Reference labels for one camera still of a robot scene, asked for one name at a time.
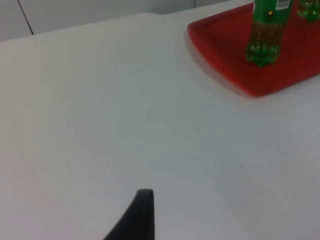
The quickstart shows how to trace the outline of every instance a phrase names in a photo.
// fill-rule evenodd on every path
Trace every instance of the green plastic bottle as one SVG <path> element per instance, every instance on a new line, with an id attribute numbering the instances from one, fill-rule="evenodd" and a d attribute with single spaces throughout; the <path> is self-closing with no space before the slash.
<path id="1" fill-rule="evenodd" d="M 245 58 L 257 66 L 274 63 L 294 0 L 254 0 Z"/>
<path id="2" fill-rule="evenodd" d="M 298 16 L 312 23 L 320 18 L 320 0 L 299 0 Z"/>

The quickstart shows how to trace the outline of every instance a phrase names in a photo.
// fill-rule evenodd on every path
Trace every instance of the bottle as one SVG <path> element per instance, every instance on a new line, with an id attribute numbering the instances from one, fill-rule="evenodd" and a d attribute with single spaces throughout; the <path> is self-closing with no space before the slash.
<path id="1" fill-rule="evenodd" d="M 274 63 L 294 0 L 254 0 L 245 58 L 257 66 Z"/>
<path id="2" fill-rule="evenodd" d="M 305 18 L 309 23 L 320 18 L 320 0 L 299 0 L 299 17 Z"/>

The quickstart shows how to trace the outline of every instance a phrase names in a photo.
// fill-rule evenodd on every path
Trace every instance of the bottle label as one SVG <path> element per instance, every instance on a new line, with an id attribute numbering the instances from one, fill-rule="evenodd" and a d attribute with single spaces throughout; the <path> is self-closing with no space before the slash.
<path id="1" fill-rule="evenodd" d="M 294 0 L 254 0 L 253 18 L 262 23 L 285 23 Z"/>

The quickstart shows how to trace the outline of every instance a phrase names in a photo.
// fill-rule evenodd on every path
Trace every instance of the red tray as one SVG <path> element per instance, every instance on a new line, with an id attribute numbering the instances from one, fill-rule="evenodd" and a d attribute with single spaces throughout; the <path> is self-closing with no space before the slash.
<path id="1" fill-rule="evenodd" d="M 276 63 L 257 67 L 245 60 L 253 4 L 189 24 L 189 36 L 201 55 L 243 91 L 264 96 L 320 73 L 320 21 L 307 23 L 291 12 Z"/>

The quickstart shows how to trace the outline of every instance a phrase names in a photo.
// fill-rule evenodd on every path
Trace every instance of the table surface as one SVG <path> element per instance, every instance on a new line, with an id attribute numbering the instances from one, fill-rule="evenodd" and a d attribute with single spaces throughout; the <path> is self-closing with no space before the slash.
<path id="1" fill-rule="evenodd" d="M 186 27 L 234 0 L 0 43 L 0 236 L 100 240 L 136 190 L 157 240 L 318 240 L 320 78 L 251 98 Z"/>

